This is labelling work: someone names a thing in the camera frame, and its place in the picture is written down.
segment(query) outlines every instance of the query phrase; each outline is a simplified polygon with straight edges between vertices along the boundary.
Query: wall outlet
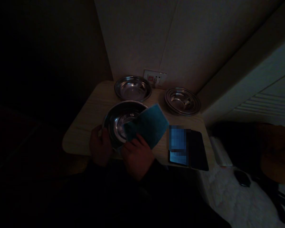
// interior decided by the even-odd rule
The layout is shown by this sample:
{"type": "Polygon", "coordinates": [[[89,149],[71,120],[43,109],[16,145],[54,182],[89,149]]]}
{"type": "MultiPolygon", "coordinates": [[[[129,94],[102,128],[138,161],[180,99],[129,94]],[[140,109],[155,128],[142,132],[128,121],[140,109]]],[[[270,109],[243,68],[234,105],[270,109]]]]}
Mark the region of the wall outlet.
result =
{"type": "Polygon", "coordinates": [[[145,70],[143,73],[143,78],[146,79],[151,85],[154,85],[155,88],[157,86],[162,86],[165,80],[167,79],[166,73],[156,72],[145,70]]]}

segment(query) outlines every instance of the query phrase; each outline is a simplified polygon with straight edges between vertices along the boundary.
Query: wooden table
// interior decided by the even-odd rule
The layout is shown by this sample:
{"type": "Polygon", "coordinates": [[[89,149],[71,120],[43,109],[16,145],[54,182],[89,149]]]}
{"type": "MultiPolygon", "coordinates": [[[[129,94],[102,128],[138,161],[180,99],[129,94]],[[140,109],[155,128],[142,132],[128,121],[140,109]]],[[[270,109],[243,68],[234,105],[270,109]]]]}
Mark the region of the wooden table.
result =
{"type": "MultiPolygon", "coordinates": [[[[96,86],[64,135],[62,147],[65,152],[77,155],[90,155],[89,140],[91,130],[102,123],[104,117],[112,106],[120,102],[120,99],[115,95],[114,84],[115,82],[113,81],[104,81],[96,86]]],[[[165,104],[164,94],[165,90],[153,89],[151,96],[143,103],[148,107],[159,103],[170,125],[183,125],[187,129],[201,132],[205,145],[208,166],[209,169],[212,169],[214,167],[215,158],[201,114],[199,113],[191,117],[172,114],[165,104]]],[[[166,135],[166,133],[163,135],[152,151],[161,164],[178,166],[168,162],[166,135]]],[[[121,157],[117,153],[114,153],[113,158],[120,159],[121,157]]]]}

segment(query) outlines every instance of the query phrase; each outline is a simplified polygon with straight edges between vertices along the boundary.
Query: white wall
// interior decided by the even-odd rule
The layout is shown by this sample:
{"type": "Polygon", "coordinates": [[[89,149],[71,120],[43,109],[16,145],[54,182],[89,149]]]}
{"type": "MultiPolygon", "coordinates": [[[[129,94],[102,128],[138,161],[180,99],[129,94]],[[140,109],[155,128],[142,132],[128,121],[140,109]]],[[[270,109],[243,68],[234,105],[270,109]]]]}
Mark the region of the white wall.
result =
{"type": "Polygon", "coordinates": [[[114,80],[168,73],[162,88],[198,92],[280,0],[95,0],[114,80]]]}
{"type": "Polygon", "coordinates": [[[198,93],[206,126],[227,120],[234,108],[283,76],[285,2],[198,93]]]}

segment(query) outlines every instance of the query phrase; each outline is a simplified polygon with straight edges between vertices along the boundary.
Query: cleaning cloth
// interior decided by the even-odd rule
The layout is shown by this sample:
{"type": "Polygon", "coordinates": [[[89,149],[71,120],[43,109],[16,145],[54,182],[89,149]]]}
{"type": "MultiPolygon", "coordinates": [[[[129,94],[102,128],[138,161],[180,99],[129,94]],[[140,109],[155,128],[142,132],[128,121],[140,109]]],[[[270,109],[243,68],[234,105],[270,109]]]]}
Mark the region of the cleaning cloth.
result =
{"type": "Polygon", "coordinates": [[[154,106],[144,110],[137,118],[131,122],[125,123],[123,129],[130,142],[132,139],[137,138],[136,133],[140,134],[149,147],[153,149],[169,126],[169,121],[163,114],[160,106],[154,106]]]}

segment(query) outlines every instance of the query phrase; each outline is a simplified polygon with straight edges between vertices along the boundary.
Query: stainless steel bowl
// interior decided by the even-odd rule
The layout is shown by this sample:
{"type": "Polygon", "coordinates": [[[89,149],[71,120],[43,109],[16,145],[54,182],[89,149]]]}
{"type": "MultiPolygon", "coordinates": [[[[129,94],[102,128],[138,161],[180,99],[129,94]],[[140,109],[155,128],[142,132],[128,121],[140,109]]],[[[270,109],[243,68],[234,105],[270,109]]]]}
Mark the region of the stainless steel bowl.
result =
{"type": "Polygon", "coordinates": [[[119,79],[115,83],[115,93],[122,100],[144,101],[148,99],[152,93],[150,83],[137,76],[128,76],[119,79]]]}
{"type": "Polygon", "coordinates": [[[193,116],[200,111],[199,99],[191,91],[184,88],[167,90],[165,102],[170,110],[182,116],[193,116]]]}
{"type": "Polygon", "coordinates": [[[117,150],[127,141],[123,124],[138,117],[146,108],[148,107],[138,101],[123,101],[109,110],[102,127],[108,129],[113,149],[117,150]]]}

